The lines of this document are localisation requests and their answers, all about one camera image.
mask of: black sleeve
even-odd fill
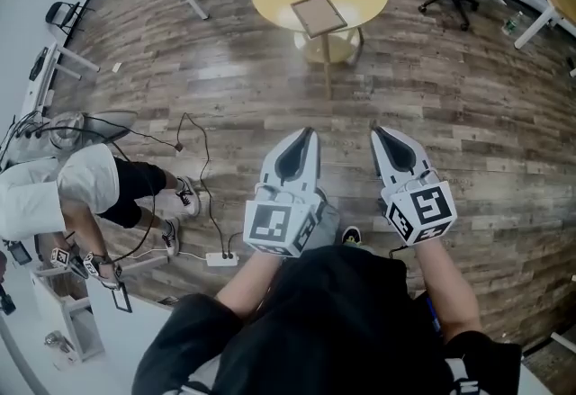
[[[193,294],[181,299],[142,357],[132,394],[161,395],[180,389],[241,328],[234,312],[213,298]]]
[[[516,344],[500,344],[483,333],[466,331],[448,342],[445,358],[463,359],[468,378],[490,395],[518,393],[522,348]]]

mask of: sneaker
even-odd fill
[[[348,226],[342,233],[342,244],[354,243],[355,245],[362,245],[362,234],[360,229],[356,226]]]
[[[180,252],[180,240],[178,239],[178,229],[180,229],[180,221],[177,218],[166,220],[170,226],[169,232],[162,233],[162,239],[166,245],[166,251],[169,256],[176,256]]]
[[[176,192],[176,196],[180,199],[180,202],[182,202],[184,209],[188,214],[191,216],[198,216],[198,213],[200,212],[200,199],[192,187],[192,179],[185,175],[177,177],[176,179],[184,186],[182,191]]]

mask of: black shoe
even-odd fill
[[[362,244],[362,233],[356,226],[348,226],[342,233],[342,243],[355,243],[356,245]]]

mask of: electrical cable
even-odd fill
[[[233,239],[234,237],[236,237],[237,235],[242,235],[243,233],[244,233],[244,232],[236,232],[236,233],[233,233],[232,235],[230,235],[230,236],[228,237],[228,257],[229,257],[230,259],[233,257],[232,253],[230,253],[230,242],[232,241],[232,239]]]
[[[69,130],[69,131],[79,131],[79,132],[85,132],[85,133],[89,133],[89,134],[94,134],[96,136],[98,136],[99,138],[103,139],[104,142],[109,142],[111,144],[114,145],[114,147],[120,152],[120,155],[122,155],[122,157],[128,162],[128,163],[132,163],[131,160],[126,156],[126,154],[124,153],[124,151],[116,144],[115,141],[107,138],[106,136],[104,136],[102,133],[98,132],[98,131],[93,131],[93,130],[87,130],[86,128],[76,128],[73,126],[50,126],[48,128],[42,128],[40,131],[40,134],[43,132],[48,132],[48,131],[63,131],[63,130]],[[150,193],[152,195],[152,215],[156,215],[156,198],[154,195],[154,187],[152,186],[152,183],[149,181],[148,176],[141,170],[139,170],[140,173],[142,173],[142,176],[144,177],[144,179],[146,180],[146,182],[148,183],[148,186],[150,187]],[[114,264],[117,263],[119,261],[121,261],[122,259],[125,259],[126,257],[133,255],[136,251],[138,251],[142,245],[144,244],[144,241],[146,241],[146,238],[148,237],[148,233],[150,232],[150,230],[152,229],[152,223],[154,222],[154,217],[152,217],[150,219],[150,223],[148,225],[148,228],[146,229],[146,231],[144,232],[144,236],[142,237],[142,239],[140,240],[139,244],[132,249],[131,251],[129,251],[128,253],[126,253],[125,255],[122,255],[120,257],[117,257],[116,259],[113,259],[110,262],[104,263],[104,264]]]
[[[102,118],[91,117],[90,115],[85,115],[85,118],[88,118],[90,120],[98,120],[98,121],[101,121],[102,123],[107,123],[107,124],[112,125],[112,126],[124,128],[125,130],[131,132],[132,134],[136,134],[136,136],[141,136],[142,138],[153,139],[156,142],[159,142],[160,144],[165,144],[165,145],[170,146],[172,148],[175,148],[177,150],[177,147],[174,144],[170,144],[169,142],[166,142],[165,140],[155,138],[154,136],[150,136],[149,134],[144,134],[142,132],[137,132],[135,130],[131,130],[127,126],[117,125],[116,123],[112,123],[111,121],[107,121],[107,120],[102,119]]]
[[[28,114],[28,115],[26,115],[25,117],[23,117],[23,118],[19,121],[19,123],[22,122],[22,121],[27,120],[27,119],[29,118],[29,115],[30,115],[30,114]],[[165,144],[165,145],[168,145],[168,146],[174,148],[176,151],[180,151],[180,150],[182,150],[182,148],[183,148],[182,143],[180,142],[180,130],[182,129],[182,123],[183,123],[185,117],[192,123],[192,125],[193,125],[194,127],[196,127],[197,129],[199,129],[199,130],[202,132],[203,136],[204,136],[204,148],[205,148],[205,150],[206,150],[206,162],[204,163],[204,166],[202,167],[202,171],[201,171],[201,173],[200,173],[199,181],[200,181],[200,183],[202,184],[202,187],[204,188],[204,190],[207,192],[207,194],[208,194],[208,196],[209,196],[208,215],[209,215],[212,223],[214,224],[214,227],[218,230],[218,234],[219,234],[219,238],[220,238],[220,247],[221,247],[221,250],[222,250],[222,257],[223,257],[224,259],[226,259],[226,258],[228,258],[228,257],[232,257],[232,254],[230,253],[230,242],[231,242],[232,238],[233,238],[235,235],[238,235],[238,234],[241,233],[241,232],[236,233],[236,234],[232,234],[232,235],[230,236],[230,238],[229,238],[229,240],[228,240],[228,253],[227,253],[227,252],[224,250],[224,240],[223,240],[223,235],[222,235],[221,228],[220,228],[220,226],[218,225],[218,223],[216,222],[216,220],[214,219],[214,217],[212,216],[212,200],[213,200],[212,193],[211,193],[210,190],[208,189],[208,186],[206,185],[206,183],[203,181],[203,173],[204,173],[206,167],[208,166],[208,163],[210,162],[210,151],[209,151],[209,149],[208,149],[208,135],[206,134],[206,130],[205,130],[202,126],[200,126],[200,125],[198,125],[197,123],[195,123],[194,120],[192,120],[192,117],[190,117],[190,114],[188,114],[187,112],[184,112],[184,113],[182,114],[182,117],[180,118],[180,122],[179,122],[179,124],[178,124],[178,129],[177,129],[177,131],[176,131],[176,145],[174,145],[174,144],[171,144],[171,143],[169,143],[169,142],[166,142],[166,141],[163,141],[163,140],[154,138],[153,136],[150,136],[150,135],[148,135],[148,134],[138,133],[138,132],[136,132],[136,131],[134,131],[134,130],[131,130],[130,128],[128,128],[128,127],[126,127],[126,126],[124,126],[124,125],[116,124],[116,123],[113,123],[113,122],[111,122],[111,121],[107,121],[107,120],[104,120],[104,119],[99,119],[99,118],[96,118],[96,117],[86,116],[86,118],[89,118],[89,119],[92,119],[92,120],[102,121],[102,122],[104,122],[104,123],[110,124],[110,125],[115,126],[115,127],[118,127],[118,128],[123,128],[123,129],[125,129],[125,130],[127,130],[127,131],[130,131],[130,132],[132,132],[132,133],[134,133],[134,134],[137,134],[137,135],[139,135],[139,136],[142,136],[142,137],[145,137],[145,138],[151,138],[151,139],[153,139],[153,140],[155,140],[155,141],[157,141],[157,142],[159,142],[159,143],[162,143],[162,144]],[[75,128],[75,127],[71,127],[71,126],[58,126],[58,127],[48,127],[48,128],[46,128],[46,125],[48,125],[48,124],[49,124],[49,123],[43,123],[39,128],[36,128],[35,130],[31,131],[31,134],[34,134],[34,133],[36,133],[36,132],[38,132],[38,131],[40,132],[40,134],[42,134],[44,131],[51,131],[51,130],[76,130],[76,131],[80,131],[80,132],[85,132],[85,133],[89,133],[89,134],[94,134],[94,135],[98,136],[99,138],[103,139],[104,142],[108,142],[108,143],[113,144],[114,147],[120,152],[120,154],[122,155],[122,157],[123,157],[128,163],[132,163],[132,162],[130,161],[130,159],[126,156],[126,154],[123,152],[123,150],[116,144],[115,141],[113,141],[113,140],[105,137],[102,133],[100,133],[100,132],[98,132],[98,131],[88,130],[88,129],[86,129],[86,128]],[[7,150],[8,146],[9,146],[9,144],[10,144],[10,139],[8,140],[8,144],[6,144],[6,149],[4,150],[4,153],[5,153],[5,151]],[[152,183],[149,181],[148,177],[147,177],[144,173],[142,173],[142,175],[143,175],[144,178],[146,179],[146,182],[148,183],[148,185],[149,185],[149,187],[150,187],[150,192],[152,193],[152,215],[155,216],[155,215],[156,215],[156,198],[155,198],[155,195],[154,195],[154,189],[153,189]],[[116,263],[116,262],[118,262],[118,261],[121,261],[122,259],[125,259],[126,257],[131,257],[131,255],[133,255],[136,251],[138,251],[138,250],[142,247],[142,245],[144,244],[144,241],[146,240],[146,238],[148,237],[148,234],[149,234],[151,228],[152,228],[152,221],[150,222],[148,228],[146,229],[146,231],[145,231],[145,233],[144,233],[144,236],[143,236],[142,239],[140,240],[139,244],[138,244],[134,249],[132,249],[131,251],[129,251],[128,253],[126,253],[125,255],[122,255],[122,256],[120,256],[120,257],[117,257],[116,259],[113,259],[113,260],[112,260],[112,263]],[[192,254],[190,254],[190,253],[183,253],[183,254],[187,254],[187,255],[189,255],[189,256],[195,256],[195,255],[192,255]]]
[[[141,258],[141,257],[143,257],[143,256],[145,256],[145,255],[147,255],[147,254],[149,254],[149,253],[151,253],[152,251],[166,251],[166,250],[165,250],[164,248],[152,248],[152,249],[149,249],[148,251],[145,251],[145,252],[142,253],[141,255],[128,256],[128,257],[129,257],[130,259],[139,259],[139,258]],[[198,255],[195,255],[195,254],[192,254],[192,253],[185,253],[185,252],[183,252],[183,251],[178,252],[178,255],[192,256],[192,257],[195,257],[196,259],[199,259],[199,260],[201,260],[201,261],[205,261],[205,260],[206,260],[205,257],[201,257],[201,256],[198,256]]]
[[[2,162],[4,160],[5,154],[6,154],[6,150],[8,150],[8,147],[10,146],[10,142],[12,141],[12,138],[14,137],[14,135],[16,135],[17,137],[20,137],[21,133],[19,133],[19,129],[22,127],[23,124],[30,124],[30,123],[26,123],[30,118],[34,118],[34,116],[36,116],[37,113],[40,113],[40,111],[32,111],[29,113],[26,113],[26,115],[24,115],[19,121],[17,121],[14,125],[12,125],[10,128],[12,128],[12,134],[10,134],[10,137],[8,138],[8,142],[6,142],[6,145],[4,146],[4,150],[2,150],[2,155],[0,155],[0,166],[2,165]],[[8,133],[10,132],[10,128],[8,128],[8,131],[6,132],[6,135],[4,136],[4,139],[2,141],[2,143],[4,144],[6,136],[8,135]]]
[[[182,128],[182,122],[184,121],[184,117],[187,117],[188,120],[192,123],[192,125],[194,125],[196,128],[198,128],[202,134],[204,135],[204,147],[206,149],[206,163],[204,163],[204,166],[202,167],[202,171],[200,172],[200,184],[202,184],[202,187],[204,188],[204,190],[207,192],[208,194],[208,216],[210,217],[212,223],[214,224],[214,227],[218,230],[218,235],[220,236],[220,247],[222,248],[222,257],[224,259],[228,258],[228,253],[226,253],[224,251],[224,240],[223,240],[223,236],[222,236],[222,231],[220,229],[220,226],[218,225],[218,223],[216,222],[216,220],[214,219],[214,217],[212,216],[212,193],[210,192],[210,190],[208,190],[208,187],[206,186],[206,183],[203,180],[203,175],[204,175],[204,170],[206,169],[206,167],[208,166],[208,163],[210,163],[210,152],[208,150],[208,135],[206,134],[206,130],[200,126],[197,125],[194,120],[192,120],[192,118],[190,117],[190,115],[187,112],[184,112],[182,114],[182,118],[180,119],[180,124],[178,124],[178,130],[176,132],[176,146],[180,146],[182,147],[182,143],[180,142],[180,130]]]
[[[192,120],[192,117],[190,116],[190,114],[188,112],[184,112],[182,114],[182,117],[180,117],[180,122],[178,123],[178,129],[176,130],[176,144],[175,145],[171,144],[169,142],[166,142],[164,140],[157,139],[154,136],[151,136],[149,134],[143,134],[143,133],[136,132],[134,130],[131,130],[130,128],[127,128],[127,127],[122,126],[122,125],[118,125],[118,124],[113,123],[111,121],[107,121],[107,120],[96,118],[96,117],[91,117],[88,115],[86,116],[86,118],[89,118],[92,120],[97,120],[97,121],[102,121],[102,122],[107,123],[107,124],[112,125],[112,126],[124,128],[125,130],[128,130],[128,131],[130,131],[134,134],[137,134],[139,136],[142,136],[144,138],[151,138],[151,139],[155,140],[156,142],[159,142],[160,144],[165,144],[167,146],[170,146],[171,148],[175,149],[176,152],[181,151],[183,148],[182,142],[180,142],[180,130],[182,129],[182,124],[184,122],[184,118],[187,118],[195,128],[200,130],[204,136],[204,148],[206,150],[206,162],[204,163],[204,166],[202,167],[202,171],[200,172],[199,181],[200,181],[200,184],[202,184],[202,187],[204,188],[206,193],[208,194],[208,216],[210,217],[212,224],[214,224],[214,227],[218,231],[218,236],[220,238],[220,248],[222,250],[222,257],[224,259],[226,259],[228,257],[230,257],[230,258],[232,257],[232,254],[230,253],[230,243],[229,243],[228,253],[224,250],[224,239],[223,239],[224,236],[222,235],[222,231],[221,231],[220,226],[218,225],[218,222],[216,222],[216,219],[214,219],[214,217],[212,215],[212,201],[213,201],[212,193],[210,192],[210,190],[208,189],[208,186],[206,185],[206,183],[203,180],[204,171],[206,170],[206,167],[210,163],[210,151],[208,149],[208,135],[206,134],[206,130],[202,126],[200,126],[194,120]]]

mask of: white shirt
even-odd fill
[[[104,144],[83,148],[62,166],[43,158],[0,175],[0,237],[21,240],[66,229],[60,198],[85,203],[92,213],[118,201],[120,185],[112,152]]]

